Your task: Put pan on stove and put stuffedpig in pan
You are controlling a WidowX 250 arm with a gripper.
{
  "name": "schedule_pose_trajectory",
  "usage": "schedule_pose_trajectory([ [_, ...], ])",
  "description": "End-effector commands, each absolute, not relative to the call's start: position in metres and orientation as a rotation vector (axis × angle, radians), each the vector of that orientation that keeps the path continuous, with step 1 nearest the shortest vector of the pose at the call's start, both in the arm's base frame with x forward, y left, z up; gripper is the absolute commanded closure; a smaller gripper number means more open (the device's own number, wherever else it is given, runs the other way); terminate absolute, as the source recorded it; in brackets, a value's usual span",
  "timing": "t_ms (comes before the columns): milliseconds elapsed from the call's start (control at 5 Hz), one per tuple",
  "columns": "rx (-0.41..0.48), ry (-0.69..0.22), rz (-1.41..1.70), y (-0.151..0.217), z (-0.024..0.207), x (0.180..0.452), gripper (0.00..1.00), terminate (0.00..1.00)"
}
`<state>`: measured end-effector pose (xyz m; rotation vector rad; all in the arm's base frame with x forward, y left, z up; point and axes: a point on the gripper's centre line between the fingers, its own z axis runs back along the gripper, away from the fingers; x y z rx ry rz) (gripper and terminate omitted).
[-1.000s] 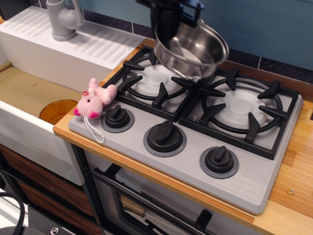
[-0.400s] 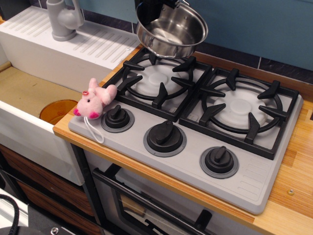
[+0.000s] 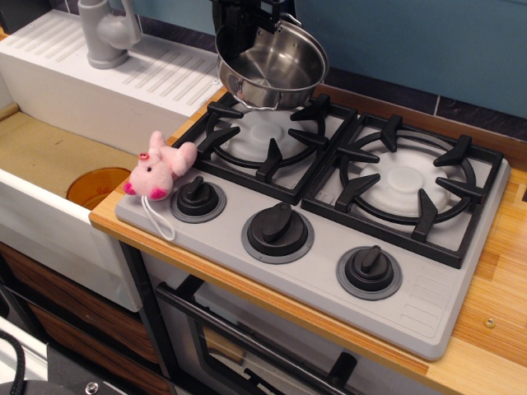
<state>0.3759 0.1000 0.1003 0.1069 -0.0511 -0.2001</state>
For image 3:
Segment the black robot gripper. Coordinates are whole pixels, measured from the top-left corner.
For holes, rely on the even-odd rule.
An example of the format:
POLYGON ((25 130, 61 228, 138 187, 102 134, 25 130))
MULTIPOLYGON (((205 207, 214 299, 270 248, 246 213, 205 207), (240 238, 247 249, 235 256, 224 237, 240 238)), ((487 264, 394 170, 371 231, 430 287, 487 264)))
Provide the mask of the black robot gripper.
POLYGON ((217 52, 230 63, 254 46, 259 27, 274 33, 283 16, 296 17, 293 0, 217 0, 212 1, 212 20, 217 52))

